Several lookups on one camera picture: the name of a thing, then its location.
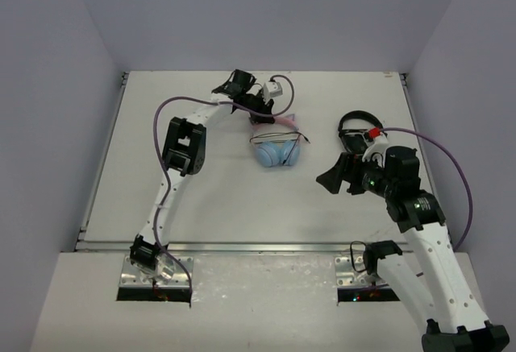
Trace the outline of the pink blue cat-ear headphones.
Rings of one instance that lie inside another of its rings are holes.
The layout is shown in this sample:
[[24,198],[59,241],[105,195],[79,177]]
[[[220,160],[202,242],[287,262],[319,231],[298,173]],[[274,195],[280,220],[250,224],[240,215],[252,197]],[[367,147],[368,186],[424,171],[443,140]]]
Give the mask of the pink blue cat-ear headphones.
[[273,124],[251,124],[249,143],[263,167],[292,167],[298,161],[304,134],[299,130],[295,114],[274,119]]

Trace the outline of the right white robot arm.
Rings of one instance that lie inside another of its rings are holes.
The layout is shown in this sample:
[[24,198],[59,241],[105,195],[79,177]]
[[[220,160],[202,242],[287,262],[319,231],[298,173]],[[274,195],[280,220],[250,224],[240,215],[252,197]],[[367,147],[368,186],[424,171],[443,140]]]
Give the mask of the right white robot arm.
[[502,351],[509,345],[506,327],[491,322],[464,277],[438,200],[420,186],[414,149],[389,147],[383,164],[344,152],[316,180],[332,194],[347,182],[351,195],[371,192],[385,200],[422,276],[410,269],[392,240],[366,245],[365,270],[384,280],[404,304],[421,333],[423,350]]

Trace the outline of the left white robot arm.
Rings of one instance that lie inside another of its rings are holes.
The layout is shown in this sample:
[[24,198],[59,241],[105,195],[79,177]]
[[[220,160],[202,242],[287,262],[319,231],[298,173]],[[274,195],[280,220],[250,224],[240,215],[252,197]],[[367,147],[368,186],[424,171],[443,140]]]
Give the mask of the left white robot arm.
[[[192,176],[198,174],[205,163],[208,129],[236,110],[247,112],[253,124],[272,124],[279,117],[273,112],[274,98],[282,94],[283,88],[275,77],[259,84],[253,74],[236,69],[211,91],[207,100],[176,96],[158,106],[152,121],[152,138],[162,178],[148,222],[130,247],[133,265],[151,276],[158,276],[163,266],[178,266],[187,271],[168,250],[169,216],[178,206]],[[200,107],[186,117],[172,118],[161,143],[158,139],[160,114],[175,101],[189,101]]]

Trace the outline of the black over-ear headphones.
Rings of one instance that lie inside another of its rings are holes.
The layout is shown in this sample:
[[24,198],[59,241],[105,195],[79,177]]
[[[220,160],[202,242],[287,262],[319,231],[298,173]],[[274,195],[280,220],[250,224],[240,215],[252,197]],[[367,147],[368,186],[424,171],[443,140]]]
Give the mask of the black over-ear headphones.
[[[370,125],[369,128],[345,128],[344,123],[358,119],[365,121]],[[363,110],[353,110],[346,113],[340,120],[338,126],[338,136],[343,144],[343,148],[346,152],[361,155],[364,154],[367,148],[371,145],[373,138],[368,135],[368,131],[373,127],[382,129],[384,126],[381,121]]]

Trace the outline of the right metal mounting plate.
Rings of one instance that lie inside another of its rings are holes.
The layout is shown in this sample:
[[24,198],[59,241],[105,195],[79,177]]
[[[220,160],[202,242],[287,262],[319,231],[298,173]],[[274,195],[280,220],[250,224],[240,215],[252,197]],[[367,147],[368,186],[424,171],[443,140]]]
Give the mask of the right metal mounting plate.
[[335,278],[338,288],[366,288],[377,283],[377,279],[364,271],[362,255],[339,255],[334,259]]

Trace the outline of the metal mounting plate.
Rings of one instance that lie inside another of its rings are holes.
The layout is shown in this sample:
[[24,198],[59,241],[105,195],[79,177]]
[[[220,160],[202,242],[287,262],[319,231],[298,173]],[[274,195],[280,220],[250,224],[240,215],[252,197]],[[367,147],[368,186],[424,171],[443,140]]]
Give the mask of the metal mounting plate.
[[334,259],[335,278],[338,288],[366,288],[377,283],[377,279],[364,271],[362,255],[339,255]]
[[123,260],[119,278],[120,288],[151,288],[155,283],[158,288],[187,289],[189,287],[186,272],[166,256],[159,256],[155,271],[133,263],[127,255]]

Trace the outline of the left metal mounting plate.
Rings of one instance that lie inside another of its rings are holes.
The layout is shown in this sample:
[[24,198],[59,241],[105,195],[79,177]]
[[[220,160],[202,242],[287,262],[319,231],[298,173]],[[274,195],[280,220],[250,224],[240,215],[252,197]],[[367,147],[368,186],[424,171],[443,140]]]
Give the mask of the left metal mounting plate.
[[159,256],[155,271],[133,263],[127,255],[123,260],[119,278],[120,288],[151,288],[155,283],[158,288],[187,289],[189,287],[186,272],[166,256]]

